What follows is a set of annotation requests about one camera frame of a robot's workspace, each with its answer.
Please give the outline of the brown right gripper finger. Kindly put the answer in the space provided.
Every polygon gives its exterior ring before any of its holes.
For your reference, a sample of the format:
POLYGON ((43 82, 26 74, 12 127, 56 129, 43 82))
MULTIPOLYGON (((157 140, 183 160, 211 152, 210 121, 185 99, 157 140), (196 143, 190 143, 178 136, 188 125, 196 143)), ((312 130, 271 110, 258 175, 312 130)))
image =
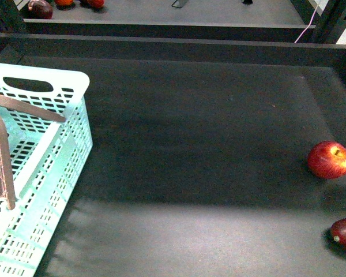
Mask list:
POLYGON ((41 119, 55 122, 66 122, 66 118, 55 112, 40 108, 23 101, 13 99, 8 96, 0 95, 0 107, 8 108, 10 110, 26 113, 29 115, 36 116, 41 119))

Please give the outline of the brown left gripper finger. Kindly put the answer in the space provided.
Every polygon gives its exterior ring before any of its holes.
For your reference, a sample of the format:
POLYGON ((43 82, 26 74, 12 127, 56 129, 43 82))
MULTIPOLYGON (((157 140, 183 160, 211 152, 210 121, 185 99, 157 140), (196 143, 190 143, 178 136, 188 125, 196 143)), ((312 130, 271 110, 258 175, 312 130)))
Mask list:
POLYGON ((6 200, 8 210, 16 207, 12 164, 7 129, 0 116, 0 198, 6 200))

